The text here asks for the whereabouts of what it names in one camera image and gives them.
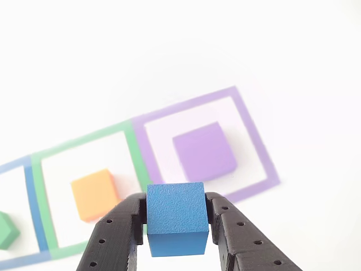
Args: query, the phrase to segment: blue tape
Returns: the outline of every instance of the blue tape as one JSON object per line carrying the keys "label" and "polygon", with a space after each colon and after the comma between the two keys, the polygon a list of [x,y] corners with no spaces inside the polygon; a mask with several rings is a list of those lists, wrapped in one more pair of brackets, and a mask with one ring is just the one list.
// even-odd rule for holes
{"label": "blue tape", "polygon": [[22,267],[29,264],[38,264],[50,260],[51,260],[50,252],[45,251],[38,254],[32,254],[5,261],[0,261],[0,270]]}
{"label": "blue tape", "polygon": [[7,164],[0,165],[0,174],[8,172],[18,167],[24,167],[25,185],[27,187],[27,192],[28,192],[30,212],[32,214],[35,234],[38,240],[38,245],[41,253],[0,261],[0,270],[15,268],[27,264],[39,263],[45,260],[51,260],[51,256],[47,252],[48,245],[46,242],[45,232],[40,217],[38,201],[36,198],[33,169],[32,169],[30,156],[28,155],[20,159],[14,160],[12,162],[9,162]]}

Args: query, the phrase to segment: purple tape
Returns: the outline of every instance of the purple tape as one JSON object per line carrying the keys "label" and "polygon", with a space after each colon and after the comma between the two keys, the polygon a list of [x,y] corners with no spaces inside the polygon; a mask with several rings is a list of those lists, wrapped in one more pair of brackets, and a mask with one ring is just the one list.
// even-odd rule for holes
{"label": "purple tape", "polygon": [[164,183],[160,170],[157,165],[156,158],[152,151],[151,144],[145,129],[145,124],[160,119],[162,117],[178,113],[184,110],[188,110],[203,104],[213,102],[222,98],[231,97],[237,107],[237,110],[242,118],[242,121],[249,133],[252,143],[256,149],[257,155],[263,165],[266,172],[266,179],[250,185],[248,187],[234,191],[233,193],[223,195],[232,202],[238,202],[240,200],[249,198],[253,195],[259,194],[267,189],[270,189],[280,183],[276,169],[267,153],[265,146],[257,132],[256,126],[254,125],[250,114],[235,86],[216,91],[207,95],[203,95],[185,102],[175,104],[173,106],[166,107],[164,109],[154,111],[142,116],[133,118],[131,121],[135,130],[135,135],[140,147],[140,152],[147,166],[150,179],[153,183]]}

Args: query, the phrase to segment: green tape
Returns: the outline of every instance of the green tape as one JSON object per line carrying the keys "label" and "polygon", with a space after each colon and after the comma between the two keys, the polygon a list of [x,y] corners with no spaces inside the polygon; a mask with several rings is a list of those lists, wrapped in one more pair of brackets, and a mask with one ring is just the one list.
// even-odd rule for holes
{"label": "green tape", "polygon": [[45,183],[43,179],[41,160],[53,155],[56,155],[62,151],[68,150],[70,148],[74,148],[80,146],[82,144],[86,144],[88,142],[109,136],[111,134],[115,134],[118,132],[124,132],[127,140],[127,144],[129,147],[130,155],[134,164],[135,172],[137,174],[137,178],[140,184],[140,187],[143,192],[147,191],[147,185],[151,184],[149,179],[149,175],[147,172],[146,165],[142,159],[142,155],[140,153],[140,149],[137,143],[137,139],[135,137],[135,133],[131,124],[131,121],[124,121],[122,123],[109,126],[99,131],[95,131],[86,136],[76,138],[70,140],[66,143],[60,144],[53,148],[36,152],[31,155],[32,167],[33,167],[33,177],[34,177],[34,185],[36,196],[39,204],[39,210],[41,215],[41,220],[44,227],[44,232],[47,240],[47,244],[50,250],[50,254],[53,259],[60,259],[63,257],[71,256],[77,253],[81,253],[84,251],[87,242],[83,242],[80,244],[75,244],[72,246],[59,248],[58,240],[56,238],[54,225],[51,219],[51,211],[49,208]]}

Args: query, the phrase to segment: taped square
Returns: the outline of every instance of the taped square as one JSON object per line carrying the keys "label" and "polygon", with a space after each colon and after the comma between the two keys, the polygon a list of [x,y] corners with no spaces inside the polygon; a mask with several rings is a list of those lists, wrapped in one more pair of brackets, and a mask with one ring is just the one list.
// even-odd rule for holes
{"label": "taped square", "polygon": [[30,156],[0,166],[0,270],[50,260]]}
{"label": "taped square", "polygon": [[[33,154],[32,165],[41,219],[53,259],[84,251],[97,217],[112,204],[115,206],[117,200],[146,191],[150,183],[129,121]],[[111,174],[109,178],[104,170]],[[92,176],[96,172],[101,176]],[[91,183],[91,189],[86,188],[87,182]],[[94,214],[84,204],[96,189],[98,192],[105,189],[105,194],[113,193],[113,196],[108,195],[112,199]]]}
{"label": "taped square", "polygon": [[204,182],[205,191],[238,202],[280,183],[278,174],[237,90],[231,87],[132,119],[153,183],[188,182],[173,138],[218,123],[237,165]]}

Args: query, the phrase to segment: foam block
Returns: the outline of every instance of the foam block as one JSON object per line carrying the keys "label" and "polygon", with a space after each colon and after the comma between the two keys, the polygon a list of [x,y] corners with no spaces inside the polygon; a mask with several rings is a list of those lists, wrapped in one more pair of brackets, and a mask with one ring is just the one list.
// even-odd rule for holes
{"label": "foam block", "polygon": [[204,254],[209,228],[203,183],[148,185],[147,228],[152,257]]}
{"label": "foam block", "polygon": [[227,138],[218,123],[173,138],[180,163],[190,182],[204,182],[237,167]]}
{"label": "foam block", "polygon": [[20,232],[10,216],[0,212],[0,250],[7,250],[19,235]]}
{"label": "foam block", "polygon": [[79,217],[84,222],[106,215],[120,200],[114,179],[104,169],[71,183]]}

